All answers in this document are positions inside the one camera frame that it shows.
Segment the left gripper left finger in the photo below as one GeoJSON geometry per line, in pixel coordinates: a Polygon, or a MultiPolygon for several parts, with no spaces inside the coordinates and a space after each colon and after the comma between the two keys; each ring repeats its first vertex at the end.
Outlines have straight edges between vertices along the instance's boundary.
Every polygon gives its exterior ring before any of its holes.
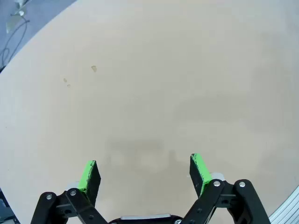
{"type": "Polygon", "coordinates": [[[77,217],[83,224],[106,224],[107,221],[95,209],[100,181],[96,161],[88,161],[76,188],[60,195],[54,192],[40,195],[31,223],[65,224],[69,218],[77,217]]]}

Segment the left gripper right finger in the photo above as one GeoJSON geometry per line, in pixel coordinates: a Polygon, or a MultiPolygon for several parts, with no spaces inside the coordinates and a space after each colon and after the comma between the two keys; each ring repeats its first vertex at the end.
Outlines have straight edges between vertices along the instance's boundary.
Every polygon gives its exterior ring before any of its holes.
{"type": "Polygon", "coordinates": [[[198,199],[182,218],[182,224],[207,224],[217,208],[226,208],[235,224],[270,223],[251,181],[240,179],[230,184],[213,178],[198,153],[190,156],[189,174],[198,199]]]}

